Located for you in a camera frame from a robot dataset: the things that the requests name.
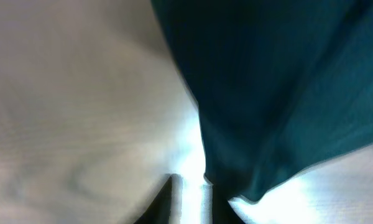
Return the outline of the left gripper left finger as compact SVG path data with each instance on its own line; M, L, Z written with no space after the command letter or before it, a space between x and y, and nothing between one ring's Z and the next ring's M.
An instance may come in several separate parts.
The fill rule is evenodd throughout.
M169 224L173 189L181 180L182 178L178 174L169 175L150 205L134 224Z

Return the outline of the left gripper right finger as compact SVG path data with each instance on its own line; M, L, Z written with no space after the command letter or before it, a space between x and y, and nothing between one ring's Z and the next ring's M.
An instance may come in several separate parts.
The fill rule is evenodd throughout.
M212 224L246 224L215 185L212 186L211 193L211 222Z

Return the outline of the black leggings red waistband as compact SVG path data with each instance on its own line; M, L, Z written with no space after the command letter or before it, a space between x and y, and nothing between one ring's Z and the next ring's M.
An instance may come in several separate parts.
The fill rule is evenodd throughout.
M373 143L373 0L160 0L196 100L206 178L256 202Z

